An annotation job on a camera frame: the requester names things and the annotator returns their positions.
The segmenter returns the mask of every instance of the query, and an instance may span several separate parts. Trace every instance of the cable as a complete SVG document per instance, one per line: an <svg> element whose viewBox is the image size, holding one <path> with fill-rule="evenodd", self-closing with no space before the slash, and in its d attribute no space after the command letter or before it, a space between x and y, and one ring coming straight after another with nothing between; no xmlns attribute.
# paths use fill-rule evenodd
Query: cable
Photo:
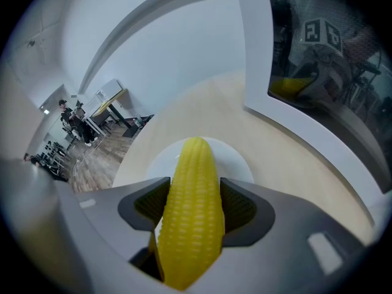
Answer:
<svg viewBox="0 0 392 294"><path fill-rule="evenodd" d="M82 165L82 163L85 161L85 159L87 159L98 147L99 147L99 145L104 141L104 139L106 138L106 136L104 136L103 137L103 139L99 142L99 144L93 149L93 151L91 151L86 157L83 157L83 159L81 160L81 162L80 162L80 165L77 167L77 169L75 170L75 171L72 171L72 174L73 174L73 176L76 176L76 173L77 173L77 171L79 170L79 168L81 167L81 165Z"/></svg>
<svg viewBox="0 0 392 294"><path fill-rule="evenodd" d="M115 122L114 122L114 121L113 121L113 123L111 124L110 129L113 127L113 125L115 125ZM78 157L77 157L76 162L75 162L75 164L73 165L73 167L72 167L72 169L71 169L71 172L72 172L73 176L76 176L77 171L78 171L79 168L81 167L82 163L85 161L85 159L87 159L87 158L88 158L88 157L89 157L89 156L99 147L99 145L104 141L104 139L106 138L106 136L107 136L107 134L103 137L103 139L99 142L99 144L93 149L93 151L91 151L86 157L83 156L83 155L86 153L87 149L89 148L88 146L86 147L86 149L85 149L85 151L83 152L83 154L82 154L81 156L78 156ZM75 169L75 166L76 166L76 164L77 164L79 161L81 161L81 162L80 162L79 166L77 166L77 168Z"/></svg>

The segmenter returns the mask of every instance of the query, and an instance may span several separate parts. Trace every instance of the desk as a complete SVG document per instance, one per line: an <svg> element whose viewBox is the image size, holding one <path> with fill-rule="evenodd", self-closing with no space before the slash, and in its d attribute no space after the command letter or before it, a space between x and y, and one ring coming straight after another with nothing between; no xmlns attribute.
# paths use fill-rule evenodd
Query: desk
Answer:
<svg viewBox="0 0 392 294"><path fill-rule="evenodd" d="M104 110L104 112L102 112L100 115L94 116L93 121L98 127L106 130L109 134L111 134L109 132L110 128L107 126L106 123L106 120L108 118L112 118L115 124L120 125L119 120L117 120L108 110Z"/></svg>
<svg viewBox="0 0 392 294"><path fill-rule="evenodd" d="M134 140L113 187L142 181L153 159L170 144L192 136L213 137L244 157L256 184L315 203L369 243L371 218L354 189L302 139L266 117L243 110L244 84L244 73L230 73L177 97Z"/></svg>
<svg viewBox="0 0 392 294"><path fill-rule="evenodd" d="M94 114L92 115L92 118L95 117L95 116L99 116L102 112L104 112L107 108L109 108L119 118L119 120L122 123L124 123L126 127L128 127L128 129L123 134L123 137L130 137L130 138L132 138L135 135L136 131L138 130L137 125L136 124L130 125L123 118L123 116L120 114L120 112L117 111L117 109L111 104L113 101L115 101L116 99L120 98L126 92L127 92L127 89L123 89L117 95L115 95L113 98L111 98L110 100L108 100L104 104L102 104L100 106L100 108L97 111L94 112Z"/></svg>

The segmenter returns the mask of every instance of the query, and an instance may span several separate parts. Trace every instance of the wooden floor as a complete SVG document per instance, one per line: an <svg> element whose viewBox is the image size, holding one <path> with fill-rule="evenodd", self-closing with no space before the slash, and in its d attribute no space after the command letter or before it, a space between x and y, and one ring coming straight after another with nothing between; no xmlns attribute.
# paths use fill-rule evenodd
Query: wooden floor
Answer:
<svg viewBox="0 0 392 294"><path fill-rule="evenodd" d="M111 127L111 135L107 134L105 138L99 135L91 147L87 147L82 140L70 147L64 174L68 174L68 183L75 193L111 187L120 163L139 133L137 131L133 138L128 138L123 137L125 131L125 125L115 124Z"/></svg>

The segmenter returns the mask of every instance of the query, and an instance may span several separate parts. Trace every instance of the white plate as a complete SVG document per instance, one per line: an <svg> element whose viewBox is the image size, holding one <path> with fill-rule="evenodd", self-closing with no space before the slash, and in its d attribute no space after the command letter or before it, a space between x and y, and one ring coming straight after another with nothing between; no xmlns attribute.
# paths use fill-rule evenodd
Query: white plate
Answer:
<svg viewBox="0 0 392 294"><path fill-rule="evenodd" d="M146 179L165 176L173 179L179 155L187 139L176 141L156 156L147 170ZM203 139L207 141L213 151L218 180L221 178L231 178L249 183L254 182L249 166L237 150L215 138L203 137ZM158 236L162 227L162 219L154 230L157 245Z"/></svg>

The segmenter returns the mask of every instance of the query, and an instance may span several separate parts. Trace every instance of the white wall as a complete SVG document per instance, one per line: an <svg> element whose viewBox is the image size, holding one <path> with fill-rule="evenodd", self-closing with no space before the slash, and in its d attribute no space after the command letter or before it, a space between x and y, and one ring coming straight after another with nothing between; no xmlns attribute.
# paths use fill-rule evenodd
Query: white wall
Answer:
<svg viewBox="0 0 392 294"><path fill-rule="evenodd" d="M4 59L37 108L62 84L76 91L57 63L59 23L66 1L33 1L4 50ZM35 44L28 47L30 41Z"/></svg>
<svg viewBox="0 0 392 294"><path fill-rule="evenodd" d="M40 123L34 136L32 137L32 140L28 147L28 153L37 154L45 136L47 135L47 133L49 133L49 130L53 126L55 121L59 121L59 117L60 110L51 111L48 115L45 115L43 121Z"/></svg>
<svg viewBox="0 0 392 294"><path fill-rule="evenodd" d="M0 65L0 157L22 159L43 114L20 88L8 64Z"/></svg>
<svg viewBox="0 0 392 294"><path fill-rule="evenodd" d="M59 62L75 87L105 38L145 0L72 0L61 24Z"/></svg>
<svg viewBox="0 0 392 294"><path fill-rule="evenodd" d="M58 142L63 147L67 148L69 146L70 143L66 140L67 132L62 129L62 122L59 118L53 123L48 133L53 137L54 141Z"/></svg>
<svg viewBox="0 0 392 294"><path fill-rule="evenodd" d="M62 29L61 64L78 87L96 51L115 26L144 0L73 0ZM195 2L163 15L125 41L85 92L90 99L115 78L130 97L124 117L157 113L197 82L245 66L238 0Z"/></svg>

